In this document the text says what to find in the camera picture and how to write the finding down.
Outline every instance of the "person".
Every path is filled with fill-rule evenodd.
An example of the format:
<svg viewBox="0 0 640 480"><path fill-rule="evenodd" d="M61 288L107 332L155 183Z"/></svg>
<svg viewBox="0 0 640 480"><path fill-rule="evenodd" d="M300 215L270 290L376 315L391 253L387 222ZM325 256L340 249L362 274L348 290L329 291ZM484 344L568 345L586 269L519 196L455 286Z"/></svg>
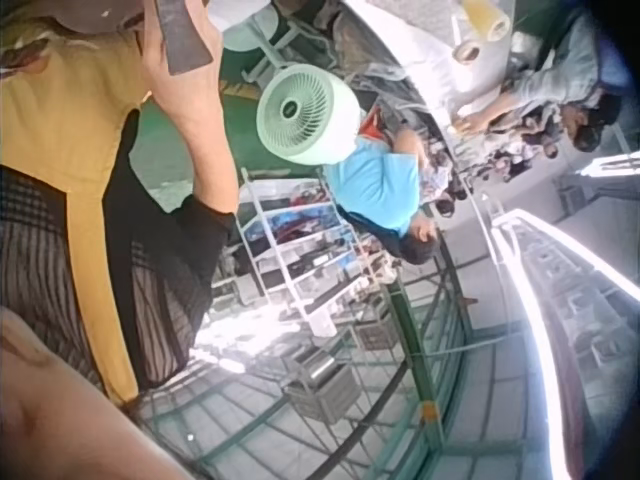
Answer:
<svg viewBox="0 0 640 480"><path fill-rule="evenodd" d="M560 108L547 102L525 115L516 131L525 144L541 148L545 156L553 160L558 156L557 143L563 133L561 122Z"/></svg>
<svg viewBox="0 0 640 480"><path fill-rule="evenodd" d="M344 161L324 176L342 216L382 242L392 255L420 265L437 245L435 224L420 205L420 170L428 165L422 140L402 128L393 142L359 136Z"/></svg>
<svg viewBox="0 0 640 480"><path fill-rule="evenodd" d="M452 197L449 193L445 192L433 202L436 210L443 218L451 218L456 213L456 197Z"/></svg>
<svg viewBox="0 0 640 480"><path fill-rule="evenodd" d="M476 134L507 112L531 110L551 101L565 107L561 109L562 123L574 146L593 151L599 139L598 143L581 140L589 126L580 124L581 117L575 111L596 108L603 94L620 96L632 89L633 78L615 46L593 26L587 13L581 13L556 49L551 68L524 74L513 88L479 112L456 119L454 126L462 134Z"/></svg>
<svg viewBox="0 0 640 480"><path fill-rule="evenodd" d="M592 152L602 139L605 126L615 123L622 109L622 99L617 95L604 94L595 108L580 108L563 105L562 116L567 119L567 131L576 148Z"/></svg>
<svg viewBox="0 0 640 480"><path fill-rule="evenodd" d="M193 480L22 318L0 323L2 478Z"/></svg>
<svg viewBox="0 0 640 480"><path fill-rule="evenodd" d="M453 162L444 151L433 155L433 161L420 172L420 203L435 202L449 187Z"/></svg>
<svg viewBox="0 0 640 480"><path fill-rule="evenodd" d="M152 0L139 33L3 26L0 299L118 406L187 364L238 206L221 35L200 0L186 5L214 60L178 76ZM129 162L149 91L193 163L170 213Z"/></svg>

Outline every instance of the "white shelving rack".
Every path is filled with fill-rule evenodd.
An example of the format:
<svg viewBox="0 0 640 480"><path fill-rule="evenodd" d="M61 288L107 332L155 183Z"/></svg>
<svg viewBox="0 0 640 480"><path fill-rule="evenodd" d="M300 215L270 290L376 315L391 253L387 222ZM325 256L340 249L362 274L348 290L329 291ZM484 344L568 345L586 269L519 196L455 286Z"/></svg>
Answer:
<svg viewBox="0 0 640 480"><path fill-rule="evenodd" d="M299 318L307 322L314 335L320 337L332 337L338 333L335 322L332 320L332 313L335 313L335 304L338 300L344 299L350 293L364 288L365 286L376 283L374 270L367 255L363 255L362 246L358 235L354 232L353 227L346 223L338 214L336 205L322 180L318 178L306 179L278 179L269 178L265 180L254 180L246 169L241 170L244 184L241 187L240 202L251 203L255 209L255 215L244 225L237 221L238 231L242 239L242 243L246 248L247 255L253 270L255 272L256 281L264 292L267 301L271 303L278 294L288 294L287 302L293 307L294 312ZM319 202L308 203L304 205L291 205L275 209L265 209L263 203L265 200L282 200L289 198L289 192L292 191L291 186L295 183L315 184L322 188L326 194ZM332 216L335 216L335 222L329 223L326 227L321 226L319 230L311 231L308 235L289 240L286 242L278 242L276 235L272 229L270 219L277 215L286 213L301 213L305 210L316 208L328 208ZM268 248L260 253L254 253L251 249L250 241L247 238L249 229L261 224L264 236L268 242ZM317 245L326 246L327 242L321 240L334 238L344 238L345 242L342 246L335 245L328 252L319 255L317 265L315 261L308 270L298 275L292 275L287 259L289 250L304 249L306 253L313 251L308 250L310 242L315 241ZM349 257L353 260L347 265L341 267L340 264ZM261 262L271 259L275 260L276 268L279 270L283 282L275 286L267 286L261 270ZM334 280L330 288L323 289L321 293L313 298L306 296L300 288L301 285L322 273L331 269Z"/></svg>

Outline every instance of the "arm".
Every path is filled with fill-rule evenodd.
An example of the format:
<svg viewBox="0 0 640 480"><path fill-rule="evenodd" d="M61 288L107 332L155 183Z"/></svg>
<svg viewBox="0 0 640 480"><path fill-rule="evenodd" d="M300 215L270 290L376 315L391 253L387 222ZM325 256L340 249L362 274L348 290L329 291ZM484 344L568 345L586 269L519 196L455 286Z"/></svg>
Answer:
<svg viewBox="0 0 640 480"><path fill-rule="evenodd" d="M479 112L457 119L453 126L465 135L483 132L495 118L530 102L548 100L562 103L568 97L569 84L558 68L534 72Z"/></svg>
<svg viewBox="0 0 640 480"><path fill-rule="evenodd" d="M238 178L218 93L222 36L209 21L200 0L187 0L186 4L213 62L181 75L169 75L155 5L153 0L145 0L144 70L156 103L187 144L195 175L194 195L217 212L235 213Z"/></svg>
<svg viewBox="0 0 640 480"><path fill-rule="evenodd" d="M424 145L420 135L410 128L402 128L393 142L393 153L406 153L418 157L420 170L429 165L429 158L424 151Z"/></svg>

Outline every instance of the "black mesh fabric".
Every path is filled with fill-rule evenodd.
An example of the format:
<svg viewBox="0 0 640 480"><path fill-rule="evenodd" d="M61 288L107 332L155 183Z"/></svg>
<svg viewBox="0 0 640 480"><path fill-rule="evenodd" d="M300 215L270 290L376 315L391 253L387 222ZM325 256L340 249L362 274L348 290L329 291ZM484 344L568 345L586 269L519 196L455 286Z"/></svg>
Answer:
<svg viewBox="0 0 640 480"><path fill-rule="evenodd" d="M123 130L103 200L107 257L120 325L141 391L186 365L212 302L211 278L233 225L188 197L164 212L129 165L137 112ZM65 195L1 169L0 303L73 368L101 386L76 300Z"/></svg>

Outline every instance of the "blue shirt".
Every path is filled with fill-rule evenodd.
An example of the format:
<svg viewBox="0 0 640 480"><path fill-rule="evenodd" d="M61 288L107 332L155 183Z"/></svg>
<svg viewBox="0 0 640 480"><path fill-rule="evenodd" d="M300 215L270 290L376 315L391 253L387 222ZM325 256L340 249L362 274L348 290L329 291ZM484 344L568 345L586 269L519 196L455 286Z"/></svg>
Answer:
<svg viewBox="0 0 640 480"><path fill-rule="evenodd" d="M401 237L420 204L420 174L415 155L392 153L383 142L359 137L346 160L324 166L336 203Z"/></svg>

